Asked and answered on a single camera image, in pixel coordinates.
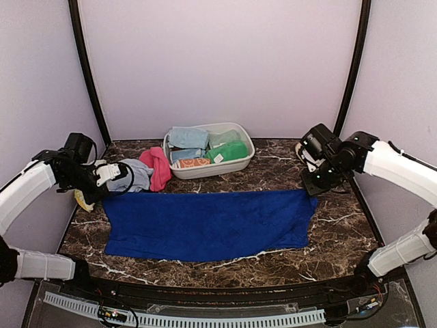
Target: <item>folded light blue towel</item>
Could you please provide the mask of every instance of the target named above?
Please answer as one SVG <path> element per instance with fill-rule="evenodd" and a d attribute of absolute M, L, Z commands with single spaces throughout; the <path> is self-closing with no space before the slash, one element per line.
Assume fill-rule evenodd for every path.
<path fill-rule="evenodd" d="M 170 148 L 178 147 L 206 149 L 208 140 L 208 131 L 200 128 L 172 128 L 169 132 Z"/>
<path fill-rule="evenodd" d="M 139 161 L 138 159 L 123 159 L 121 162 L 130 166 L 134 172 L 134 184 L 129 189 L 130 193 L 137 193 L 142 190 L 149 190 L 150 179 L 149 176 L 153 174 L 153 169 L 150 169 L 146 164 Z M 124 191 L 129 187 L 132 175 L 128 170 L 128 175 L 124 178 L 115 181 L 108 181 L 107 187 L 109 191 Z"/>
<path fill-rule="evenodd" d="M 176 150 L 170 153 L 171 164 L 180 159 L 200 159 L 205 156 L 205 150 L 200 148 L 188 148 L 182 150 Z"/>

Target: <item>light green cloth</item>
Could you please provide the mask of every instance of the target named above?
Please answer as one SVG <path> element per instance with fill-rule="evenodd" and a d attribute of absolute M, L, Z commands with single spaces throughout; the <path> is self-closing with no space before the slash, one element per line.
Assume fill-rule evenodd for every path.
<path fill-rule="evenodd" d="M 241 140 L 240 133 L 235 130 L 229 130 L 225 133 L 221 133 L 220 135 L 210 133 L 210 148 L 217 148 L 223 146 L 224 144 L 227 144 L 228 142 L 239 140 Z"/>
<path fill-rule="evenodd" d="M 243 159 L 247 157 L 248 150 L 243 141 L 225 143 L 223 146 L 211 149 L 205 155 L 206 159 L 213 163 L 232 161 L 233 159 Z"/>

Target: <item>pink cloth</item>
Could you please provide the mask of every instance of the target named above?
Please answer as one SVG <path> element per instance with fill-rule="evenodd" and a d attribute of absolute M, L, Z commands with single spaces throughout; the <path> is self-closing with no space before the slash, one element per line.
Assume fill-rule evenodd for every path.
<path fill-rule="evenodd" d="M 170 164 L 164 155 L 163 149 L 161 147 L 152 147 L 141 154 L 139 160 L 154 169 L 150 178 L 150 190 L 163 190 L 167 181 L 171 179 Z"/>

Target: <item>black metal pole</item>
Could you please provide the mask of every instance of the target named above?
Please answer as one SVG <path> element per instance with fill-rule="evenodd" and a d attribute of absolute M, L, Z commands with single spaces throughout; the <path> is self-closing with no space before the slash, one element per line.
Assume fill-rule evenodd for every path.
<path fill-rule="evenodd" d="M 343 100 L 335 122 L 334 134 L 340 136 L 341 130 L 348 114 L 348 109 L 352 95 L 354 93 L 356 77 L 358 76 L 358 69 L 360 68 L 361 56 L 363 55 L 364 42 L 367 33 L 367 26 L 369 24 L 371 0 L 363 0 L 361 3 L 360 23 L 358 24 L 358 32 L 356 34 L 355 49 L 352 56 L 352 63 L 350 64 L 348 82 L 344 90 Z"/>
<path fill-rule="evenodd" d="M 98 128 L 100 129 L 103 141 L 107 147 L 111 143 L 111 137 L 109 135 L 108 126 L 104 121 L 102 107 L 98 101 L 96 86 L 94 85 L 91 66 L 89 65 L 87 48 L 85 46 L 85 39 L 82 31 L 81 16 L 79 14 L 79 5 L 77 0 L 68 0 L 68 5 L 70 6 L 71 24 L 73 26 L 74 39 L 76 40 L 77 53 L 79 54 L 79 60 L 81 61 L 83 78 L 87 85 L 89 99 L 91 100 L 94 115 L 96 116 Z"/>

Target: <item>blue cloth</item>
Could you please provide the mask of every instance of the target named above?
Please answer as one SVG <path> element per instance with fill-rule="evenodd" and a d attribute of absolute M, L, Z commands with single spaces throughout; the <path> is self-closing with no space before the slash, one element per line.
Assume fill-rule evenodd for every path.
<path fill-rule="evenodd" d="M 176 150 L 170 153 L 171 164 L 180 159 L 200 159 L 205 156 L 205 150 L 200 148 L 188 148 Z"/>
<path fill-rule="evenodd" d="M 305 247 L 316 204 L 305 190 L 108 197 L 105 253 L 206 262 Z"/>
<path fill-rule="evenodd" d="M 137 193 L 142 190 L 149 190 L 150 179 L 152 176 L 153 169 L 150 169 L 146 164 L 139 161 L 138 159 L 122 159 L 121 162 L 130 166 L 134 172 L 134 183 L 128 190 L 130 193 Z M 107 187 L 109 191 L 125 191 L 129 187 L 130 181 L 132 180 L 132 174 L 128 170 L 128 175 L 124 178 L 118 180 L 110 180 L 107 182 Z"/>
<path fill-rule="evenodd" d="M 169 132 L 170 147 L 206 149 L 210 136 L 200 128 L 172 128 Z"/>

